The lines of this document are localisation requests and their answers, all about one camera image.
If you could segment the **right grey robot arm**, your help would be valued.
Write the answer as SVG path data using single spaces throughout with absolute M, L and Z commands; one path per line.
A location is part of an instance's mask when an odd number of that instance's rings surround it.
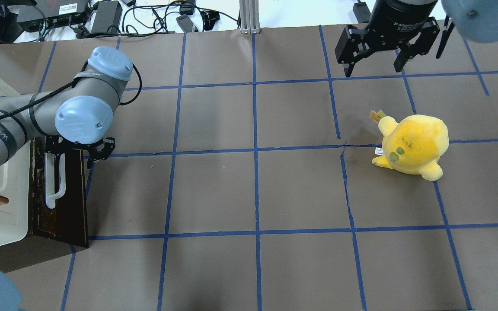
M 380 51 L 399 50 L 393 66 L 403 71 L 417 55 L 427 55 L 441 35 L 436 58 L 456 30 L 477 43 L 498 41 L 498 0 L 443 0 L 443 27 L 431 16 L 436 0 L 378 0 L 364 29 L 346 26 L 335 47 L 337 63 L 351 77 L 356 63 Z

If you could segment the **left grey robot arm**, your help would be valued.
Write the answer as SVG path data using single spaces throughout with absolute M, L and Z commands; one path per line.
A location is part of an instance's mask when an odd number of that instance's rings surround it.
M 89 163 L 114 150 L 105 133 L 134 72 L 113 47 L 97 47 L 71 82 L 55 91 L 5 96 L 0 92 L 0 246 L 26 242 L 6 254 L 21 267 L 36 247 L 87 248 L 81 151 Z

